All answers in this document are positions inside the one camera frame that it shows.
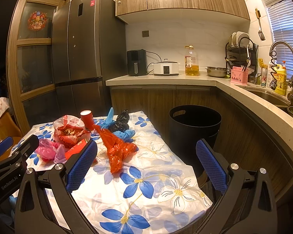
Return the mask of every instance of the spatula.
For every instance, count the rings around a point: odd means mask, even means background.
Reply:
[[[256,12],[257,19],[258,19],[258,23],[259,23],[258,35],[259,35],[261,41],[264,41],[265,40],[265,36],[263,34],[263,31],[262,31],[262,25],[261,25],[261,20],[260,20],[261,14],[260,14],[260,12],[259,12],[258,9],[255,9],[255,12]]]

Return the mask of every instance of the pink utensil holder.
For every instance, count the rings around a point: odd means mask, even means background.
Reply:
[[[241,67],[233,67],[231,70],[231,82],[240,84],[240,85],[247,85],[248,79],[248,68],[245,71],[242,71],[243,68]]]

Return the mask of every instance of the black plastic bag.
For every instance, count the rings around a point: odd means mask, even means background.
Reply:
[[[112,133],[116,131],[125,132],[126,130],[129,129],[128,121],[129,121],[128,110],[124,110],[117,116],[115,123],[113,125],[110,125],[108,130],[110,130]]]

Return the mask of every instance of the black trash bin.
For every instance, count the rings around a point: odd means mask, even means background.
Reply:
[[[197,158],[197,141],[205,139],[213,148],[221,115],[209,107],[200,105],[181,105],[169,112],[169,147],[187,165],[193,166],[196,177],[204,171]]]

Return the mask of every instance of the decorative ornament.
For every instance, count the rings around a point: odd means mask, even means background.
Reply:
[[[31,13],[28,19],[28,29],[32,31],[40,31],[46,26],[47,21],[46,13],[35,11]]]

